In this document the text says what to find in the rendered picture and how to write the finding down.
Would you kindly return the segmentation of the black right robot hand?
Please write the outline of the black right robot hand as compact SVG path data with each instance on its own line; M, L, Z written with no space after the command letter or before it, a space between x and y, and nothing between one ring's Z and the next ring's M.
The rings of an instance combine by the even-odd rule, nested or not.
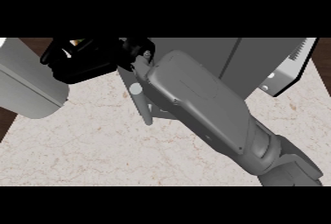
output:
M132 63L142 56L148 62L155 54L155 44L149 38L124 38L118 41L118 66L132 71Z

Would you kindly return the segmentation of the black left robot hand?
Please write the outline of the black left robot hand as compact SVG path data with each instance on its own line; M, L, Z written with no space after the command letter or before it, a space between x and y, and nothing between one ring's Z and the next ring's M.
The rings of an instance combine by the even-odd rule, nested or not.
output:
M49 66L58 81L77 84L117 71L120 44L118 38L84 38L77 45L70 38L53 38L40 63Z

